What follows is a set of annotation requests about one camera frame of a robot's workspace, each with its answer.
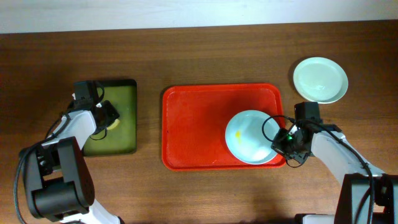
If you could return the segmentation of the mint green plate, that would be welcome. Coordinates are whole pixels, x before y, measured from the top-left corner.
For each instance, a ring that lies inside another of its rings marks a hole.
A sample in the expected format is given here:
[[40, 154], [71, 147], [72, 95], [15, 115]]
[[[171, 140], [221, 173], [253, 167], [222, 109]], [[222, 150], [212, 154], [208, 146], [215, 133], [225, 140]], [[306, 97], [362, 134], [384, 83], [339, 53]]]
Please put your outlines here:
[[321, 91], [346, 94], [349, 84], [343, 68], [323, 57], [310, 57], [298, 63], [293, 71], [293, 83], [299, 95], [306, 100], [311, 94]]

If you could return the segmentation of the yellow green scrub sponge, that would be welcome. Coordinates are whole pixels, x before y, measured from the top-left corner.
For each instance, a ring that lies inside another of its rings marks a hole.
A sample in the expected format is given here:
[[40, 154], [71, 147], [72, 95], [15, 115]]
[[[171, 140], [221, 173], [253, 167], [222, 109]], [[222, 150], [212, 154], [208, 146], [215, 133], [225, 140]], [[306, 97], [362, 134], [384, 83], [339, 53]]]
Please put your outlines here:
[[119, 119], [115, 119], [113, 121], [113, 123], [110, 124], [106, 129], [107, 130], [112, 130], [112, 129], [116, 128], [119, 125], [119, 123], [120, 123], [120, 120]]

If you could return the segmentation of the light blue plate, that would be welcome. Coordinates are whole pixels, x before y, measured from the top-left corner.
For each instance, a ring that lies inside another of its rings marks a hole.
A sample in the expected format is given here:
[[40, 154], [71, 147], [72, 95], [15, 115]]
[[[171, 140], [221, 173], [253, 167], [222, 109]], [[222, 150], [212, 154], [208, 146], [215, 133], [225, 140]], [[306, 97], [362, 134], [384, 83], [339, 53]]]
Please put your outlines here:
[[246, 164], [262, 165], [277, 155], [271, 144], [279, 130], [280, 126], [268, 114], [246, 110], [230, 119], [224, 138], [235, 158]]

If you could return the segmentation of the cream white plate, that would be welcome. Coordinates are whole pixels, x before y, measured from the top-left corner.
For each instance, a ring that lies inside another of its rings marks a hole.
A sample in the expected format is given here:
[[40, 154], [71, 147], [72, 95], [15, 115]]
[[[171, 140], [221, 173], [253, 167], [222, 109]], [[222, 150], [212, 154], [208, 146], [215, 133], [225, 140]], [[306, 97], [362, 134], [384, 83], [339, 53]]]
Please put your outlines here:
[[338, 100], [340, 100], [342, 97], [344, 97], [345, 92], [338, 92], [338, 93], [332, 93], [332, 92], [318, 92], [315, 94], [311, 94], [308, 97], [309, 101], [314, 101], [319, 104], [330, 104], [330, 103], [335, 103]]

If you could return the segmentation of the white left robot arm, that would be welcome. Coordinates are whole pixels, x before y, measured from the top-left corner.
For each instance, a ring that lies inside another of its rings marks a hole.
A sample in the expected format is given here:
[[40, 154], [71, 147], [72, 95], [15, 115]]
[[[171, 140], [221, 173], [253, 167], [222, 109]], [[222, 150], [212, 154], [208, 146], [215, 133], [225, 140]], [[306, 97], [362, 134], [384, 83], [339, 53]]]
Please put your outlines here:
[[30, 214], [59, 223], [122, 223], [95, 199], [95, 188], [84, 159], [88, 139], [106, 131], [119, 113], [104, 99], [104, 86], [97, 80], [76, 82], [73, 99], [51, 125], [44, 139], [24, 148], [13, 183], [14, 207], [21, 223], [18, 202], [19, 179]]

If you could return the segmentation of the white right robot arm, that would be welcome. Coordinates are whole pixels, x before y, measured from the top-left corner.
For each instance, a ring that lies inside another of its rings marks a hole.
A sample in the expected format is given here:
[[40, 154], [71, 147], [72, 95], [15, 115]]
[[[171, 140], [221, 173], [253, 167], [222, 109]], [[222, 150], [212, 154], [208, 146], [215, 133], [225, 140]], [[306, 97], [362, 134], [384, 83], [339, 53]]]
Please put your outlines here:
[[334, 215], [297, 214], [295, 223], [397, 223], [397, 176], [368, 162], [334, 124], [323, 124], [316, 102], [294, 106], [296, 133], [309, 134], [310, 152], [341, 184]]

